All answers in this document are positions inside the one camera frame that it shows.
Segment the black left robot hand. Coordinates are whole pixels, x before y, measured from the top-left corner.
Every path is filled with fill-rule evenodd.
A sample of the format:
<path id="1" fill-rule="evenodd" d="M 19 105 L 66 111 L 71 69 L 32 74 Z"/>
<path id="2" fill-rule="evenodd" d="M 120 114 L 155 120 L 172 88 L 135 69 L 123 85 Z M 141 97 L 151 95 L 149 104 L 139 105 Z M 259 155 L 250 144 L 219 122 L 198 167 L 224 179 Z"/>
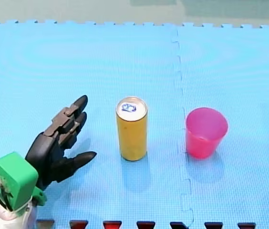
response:
<path id="1" fill-rule="evenodd" d="M 25 160 L 38 172 L 36 186 L 39 189 L 45 190 L 53 181 L 59 183 L 68 179 L 97 155 L 94 151 L 79 153 L 72 158 L 64 155 L 65 150 L 74 146 L 86 122 L 84 108 L 87 103 L 88 97 L 83 95 L 69 107 L 63 108 L 29 148 Z"/>

